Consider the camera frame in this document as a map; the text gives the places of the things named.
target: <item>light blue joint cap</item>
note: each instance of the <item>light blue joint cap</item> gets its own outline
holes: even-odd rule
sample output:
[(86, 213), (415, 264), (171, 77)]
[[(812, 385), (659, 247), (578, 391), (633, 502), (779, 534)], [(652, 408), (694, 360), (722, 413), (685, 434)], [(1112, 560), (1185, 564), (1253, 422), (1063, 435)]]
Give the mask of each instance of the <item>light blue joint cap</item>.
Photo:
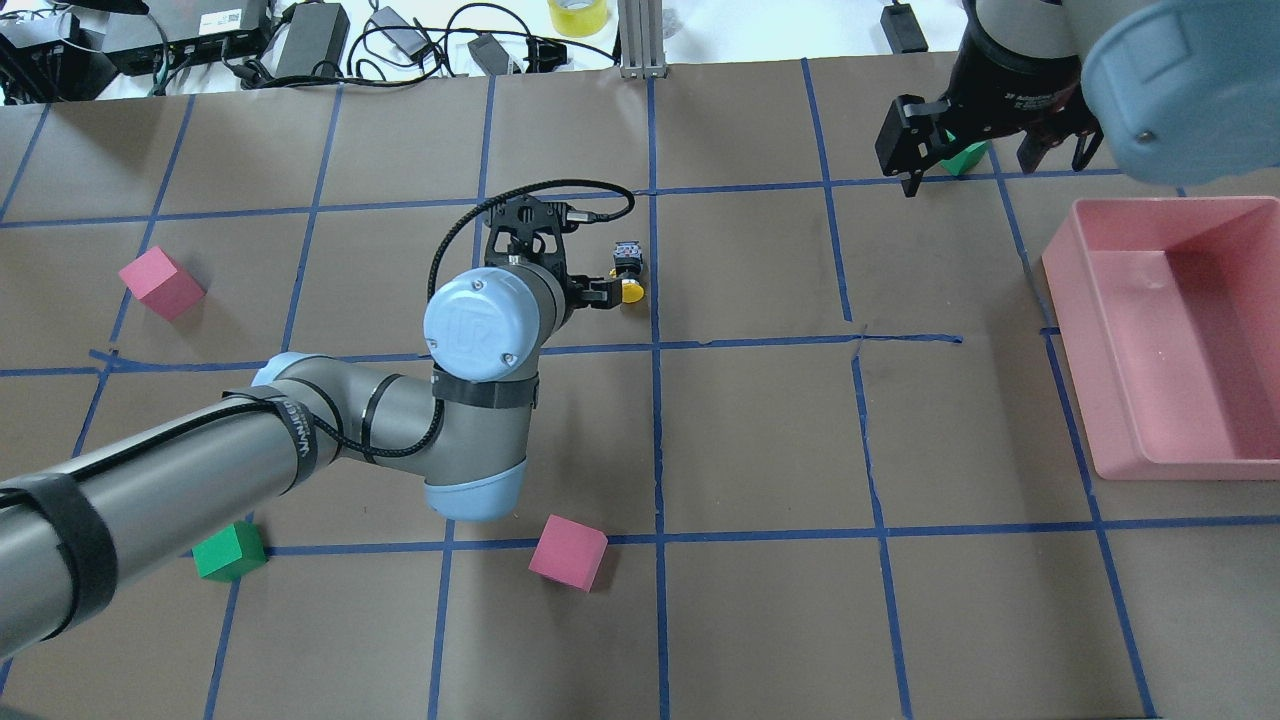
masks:
[(288, 370), (291, 365), (294, 365), (307, 357), (328, 357), (326, 355), (317, 355), (315, 352), (282, 352), (275, 357), (266, 361), (262, 369), (253, 375), (253, 386), (265, 386), (275, 382), (275, 378), (280, 377), (280, 373)]
[(449, 374), (484, 383), (509, 375), (534, 352), (538, 299), (502, 268), (475, 268), (442, 287), (422, 316), (431, 359)]
[(1280, 161), (1280, 1), (1162, 0), (1116, 23), (1080, 85), (1116, 164), (1199, 184)]
[(457, 486), (426, 484), (426, 503), (449, 520), (485, 523), (506, 518), (516, 510), (520, 486), (525, 483), (527, 460), (479, 480)]

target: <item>robotic arm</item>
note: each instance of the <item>robotic arm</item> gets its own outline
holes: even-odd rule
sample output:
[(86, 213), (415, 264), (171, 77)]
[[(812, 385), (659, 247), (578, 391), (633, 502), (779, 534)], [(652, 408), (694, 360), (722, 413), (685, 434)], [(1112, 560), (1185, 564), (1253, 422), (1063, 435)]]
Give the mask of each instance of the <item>robotic arm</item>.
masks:
[[(579, 211), (530, 192), (585, 186), (627, 201)], [(0, 483), (0, 659), (91, 618), (141, 578), (317, 468), (351, 457), (426, 478), (445, 518), (509, 514), (525, 473), (541, 346), (572, 313), (639, 290), (636, 243), (612, 278), (571, 275), (563, 236), (626, 215), (594, 181), (504, 192), (468, 211), (431, 264), (430, 382), (320, 355), (271, 359), (216, 405), (47, 470)], [(435, 291), (449, 242), (485, 215), (485, 265)]]
[(1198, 184), (1280, 161), (1280, 3), (964, 0), (947, 90), (896, 97), (876, 140), (913, 197), (924, 172), (982, 140), (1025, 132), (1023, 172), (1075, 137), (1084, 169), (1103, 133), (1120, 169)]

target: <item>yellow tape roll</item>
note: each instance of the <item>yellow tape roll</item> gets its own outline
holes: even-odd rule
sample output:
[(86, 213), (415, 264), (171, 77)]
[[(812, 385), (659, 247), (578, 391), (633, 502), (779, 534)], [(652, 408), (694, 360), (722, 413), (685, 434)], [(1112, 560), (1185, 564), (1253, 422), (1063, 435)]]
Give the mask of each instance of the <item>yellow tape roll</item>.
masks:
[(564, 37), (595, 35), (609, 19), (604, 0), (547, 0), (556, 32)]

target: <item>sticker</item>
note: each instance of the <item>sticker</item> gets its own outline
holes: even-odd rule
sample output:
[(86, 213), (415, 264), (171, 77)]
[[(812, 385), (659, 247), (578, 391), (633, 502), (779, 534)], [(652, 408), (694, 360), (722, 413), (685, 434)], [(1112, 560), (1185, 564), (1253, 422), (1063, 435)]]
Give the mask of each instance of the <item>sticker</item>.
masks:
[(205, 13), (200, 15), (200, 32), (197, 35), (204, 36), (239, 29), (239, 20), (243, 15), (244, 10), (242, 9)]

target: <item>pink bin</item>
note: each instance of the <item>pink bin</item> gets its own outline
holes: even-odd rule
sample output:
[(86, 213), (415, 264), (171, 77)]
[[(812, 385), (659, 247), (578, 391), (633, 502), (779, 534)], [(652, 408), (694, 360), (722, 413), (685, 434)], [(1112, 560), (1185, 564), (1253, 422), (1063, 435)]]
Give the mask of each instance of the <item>pink bin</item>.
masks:
[(1100, 475), (1280, 479), (1280, 200), (1078, 200), (1044, 270)]

